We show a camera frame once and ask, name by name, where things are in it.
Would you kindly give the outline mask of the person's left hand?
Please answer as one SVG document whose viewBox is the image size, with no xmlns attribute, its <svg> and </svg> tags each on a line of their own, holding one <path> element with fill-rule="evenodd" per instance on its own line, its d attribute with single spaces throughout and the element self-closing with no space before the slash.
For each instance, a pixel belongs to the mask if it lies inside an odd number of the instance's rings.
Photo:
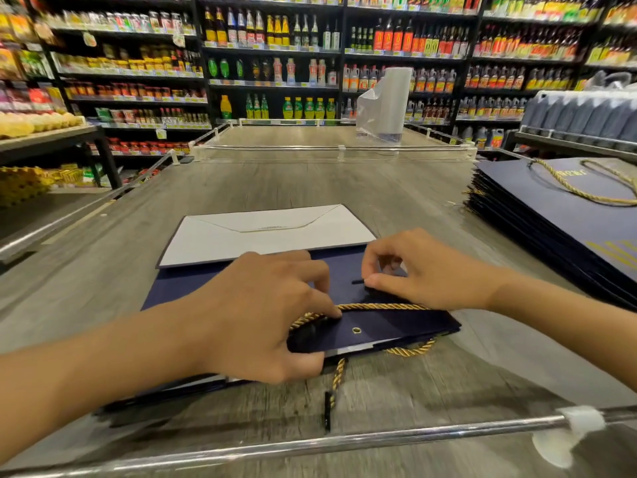
<svg viewBox="0 0 637 478">
<path fill-rule="evenodd" d="M 282 384 L 291 324 L 307 312 L 341 317 L 328 293 L 312 287 L 301 294 L 277 294 L 272 259 L 312 258 L 304 250 L 248 252 L 180 300 L 191 372 Z"/>
</svg>

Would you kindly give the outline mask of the navy paper gift bag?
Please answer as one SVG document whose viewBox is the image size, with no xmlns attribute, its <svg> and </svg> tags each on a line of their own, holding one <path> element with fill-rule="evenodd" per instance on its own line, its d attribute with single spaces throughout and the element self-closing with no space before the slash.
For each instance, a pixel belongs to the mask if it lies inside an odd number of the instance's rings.
<svg viewBox="0 0 637 478">
<path fill-rule="evenodd" d="M 246 252 L 292 250 L 307 250 L 329 266 L 334 304 L 361 302 L 366 298 L 361 260 L 375 239 L 343 204 L 185 216 L 159 258 L 141 309 L 190 294 Z M 347 312 L 290 331 L 288 346 L 293 353 L 324 352 L 324 364 L 331 369 L 339 358 L 415 347 L 460 327 L 450 313 L 439 310 Z"/>
</svg>

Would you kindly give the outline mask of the person's right forearm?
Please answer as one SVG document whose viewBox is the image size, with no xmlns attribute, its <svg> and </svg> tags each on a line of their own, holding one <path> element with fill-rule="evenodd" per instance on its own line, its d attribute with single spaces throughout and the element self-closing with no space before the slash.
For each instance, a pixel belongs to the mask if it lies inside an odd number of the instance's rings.
<svg viewBox="0 0 637 478">
<path fill-rule="evenodd" d="M 486 308 L 535 329 L 637 393 L 637 313 L 506 268 Z"/>
</svg>

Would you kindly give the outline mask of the person's left forearm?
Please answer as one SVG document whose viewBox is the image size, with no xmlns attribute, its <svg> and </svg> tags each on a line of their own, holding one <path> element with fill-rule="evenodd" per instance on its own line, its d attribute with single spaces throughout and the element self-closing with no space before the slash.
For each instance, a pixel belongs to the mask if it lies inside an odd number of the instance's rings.
<svg viewBox="0 0 637 478">
<path fill-rule="evenodd" d="M 0 465 L 115 400 L 194 373 L 197 318 L 176 303 L 0 354 Z"/>
</svg>

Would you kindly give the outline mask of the group of white jugs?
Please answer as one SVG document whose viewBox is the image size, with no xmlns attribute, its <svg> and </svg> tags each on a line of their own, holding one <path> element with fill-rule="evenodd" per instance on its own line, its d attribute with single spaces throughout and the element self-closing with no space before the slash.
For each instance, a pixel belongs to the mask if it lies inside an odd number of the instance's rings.
<svg viewBox="0 0 637 478">
<path fill-rule="evenodd" d="M 454 129 L 464 142 L 473 143 L 479 150 L 495 150 L 502 147 L 506 135 L 505 129 L 500 127 L 460 125 Z"/>
</svg>

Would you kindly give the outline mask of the row of dark sauce bottles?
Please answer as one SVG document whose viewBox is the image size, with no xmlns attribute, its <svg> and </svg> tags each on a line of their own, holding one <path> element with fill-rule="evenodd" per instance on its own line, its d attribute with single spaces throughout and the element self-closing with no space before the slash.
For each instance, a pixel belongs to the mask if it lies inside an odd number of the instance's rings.
<svg viewBox="0 0 637 478">
<path fill-rule="evenodd" d="M 456 101 L 433 97 L 424 101 L 409 100 L 404 114 L 404 122 L 420 125 L 449 125 L 452 115 L 456 121 L 504 121 L 520 122 L 527 103 L 522 97 L 465 97 Z"/>
</svg>

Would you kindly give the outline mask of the row of mixed vinegar bottles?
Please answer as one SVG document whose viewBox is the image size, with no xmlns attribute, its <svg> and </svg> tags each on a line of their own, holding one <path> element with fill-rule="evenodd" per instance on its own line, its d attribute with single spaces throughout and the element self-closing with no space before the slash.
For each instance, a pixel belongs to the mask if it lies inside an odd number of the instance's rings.
<svg viewBox="0 0 637 478">
<path fill-rule="evenodd" d="M 337 89 L 336 61 L 324 58 L 241 57 L 208 59 L 209 84 L 238 87 Z"/>
</svg>

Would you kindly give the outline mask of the row of red sauce packets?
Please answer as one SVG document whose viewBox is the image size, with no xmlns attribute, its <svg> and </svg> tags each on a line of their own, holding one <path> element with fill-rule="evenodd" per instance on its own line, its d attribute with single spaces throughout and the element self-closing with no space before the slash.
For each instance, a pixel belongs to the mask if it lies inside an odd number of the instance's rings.
<svg viewBox="0 0 637 478">
<path fill-rule="evenodd" d="M 113 155 L 120 156 L 160 156 L 173 150 L 177 156 L 190 155 L 186 142 L 171 141 L 128 141 L 117 137 L 107 138 L 109 149 Z"/>
</svg>

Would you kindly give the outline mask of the row of orange cap bottles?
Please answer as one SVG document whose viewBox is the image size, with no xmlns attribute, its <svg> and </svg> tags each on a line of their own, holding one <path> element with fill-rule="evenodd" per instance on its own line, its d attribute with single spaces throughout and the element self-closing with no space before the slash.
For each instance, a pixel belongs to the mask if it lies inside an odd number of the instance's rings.
<svg viewBox="0 0 637 478">
<path fill-rule="evenodd" d="M 464 87 L 470 90 L 565 90 L 571 86 L 573 70 L 563 67 L 525 65 L 472 65 Z"/>
</svg>

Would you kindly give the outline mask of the row of tall oil bottles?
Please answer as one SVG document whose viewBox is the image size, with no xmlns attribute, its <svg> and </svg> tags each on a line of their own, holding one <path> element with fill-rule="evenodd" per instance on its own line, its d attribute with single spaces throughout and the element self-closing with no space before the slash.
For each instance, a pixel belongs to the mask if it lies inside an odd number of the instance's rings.
<svg viewBox="0 0 637 478">
<path fill-rule="evenodd" d="M 205 47 L 308 52 L 341 49 L 339 13 L 206 6 L 201 22 Z"/>
</svg>

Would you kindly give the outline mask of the row of yellow sauce jars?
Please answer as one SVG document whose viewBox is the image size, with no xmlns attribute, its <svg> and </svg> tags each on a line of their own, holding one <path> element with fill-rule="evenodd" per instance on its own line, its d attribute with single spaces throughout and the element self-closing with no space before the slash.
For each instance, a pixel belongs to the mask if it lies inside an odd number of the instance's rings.
<svg viewBox="0 0 637 478">
<path fill-rule="evenodd" d="M 99 44 L 94 55 L 52 53 L 60 74 L 203 78 L 200 54 L 168 44 L 142 44 L 127 49 L 114 44 Z"/>
</svg>

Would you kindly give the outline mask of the crumpled clear plastic bag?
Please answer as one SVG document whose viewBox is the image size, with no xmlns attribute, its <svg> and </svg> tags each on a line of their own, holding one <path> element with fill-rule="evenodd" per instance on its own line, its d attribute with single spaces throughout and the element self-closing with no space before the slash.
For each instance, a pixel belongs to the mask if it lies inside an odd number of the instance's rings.
<svg viewBox="0 0 637 478">
<path fill-rule="evenodd" d="M 633 75 L 630 72 L 606 73 L 601 70 L 585 81 L 583 91 L 637 90 L 637 86 L 633 88 L 633 85 Z"/>
</svg>

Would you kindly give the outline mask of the stack of yellow trays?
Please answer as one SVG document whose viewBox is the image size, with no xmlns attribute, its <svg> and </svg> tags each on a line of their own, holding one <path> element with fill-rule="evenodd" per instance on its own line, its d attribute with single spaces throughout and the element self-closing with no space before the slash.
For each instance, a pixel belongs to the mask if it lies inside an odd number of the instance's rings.
<svg viewBox="0 0 637 478">
<path fill-rule="evenodd" d="M 48 192 L 53 178 L 38 167 L 0 167 L 0 209 Z"/>
</svg>

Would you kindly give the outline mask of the pile of yellow packets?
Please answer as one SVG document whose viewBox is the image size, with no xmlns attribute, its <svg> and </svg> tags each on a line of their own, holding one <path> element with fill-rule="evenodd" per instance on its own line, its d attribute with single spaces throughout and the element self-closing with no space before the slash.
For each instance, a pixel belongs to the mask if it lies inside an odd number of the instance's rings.
<svg viewBox="0 0 637 478">
<path fill-rule="evenodd" d="M 0 112 L 0 141 L 84 127 L 87 124 L 84 117 L 68 112 Z"/>
</svg>

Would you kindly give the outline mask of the row of handled sauce jugs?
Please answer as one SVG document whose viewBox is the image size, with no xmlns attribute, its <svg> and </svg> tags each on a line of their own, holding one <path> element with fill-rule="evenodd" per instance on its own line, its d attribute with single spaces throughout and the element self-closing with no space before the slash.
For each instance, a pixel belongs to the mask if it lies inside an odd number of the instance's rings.
<svg viewBox="0 0 637 478">
<path fill-rule="evenodd" d="M 343 91 L 364 92 L 374 88 L 389 69 L 396 67 L 410 70 L 409 94 L 451 94 L 458 79 L 459 70 L 448 66 L 425 65 L 345 65 Z"/>
</svg>

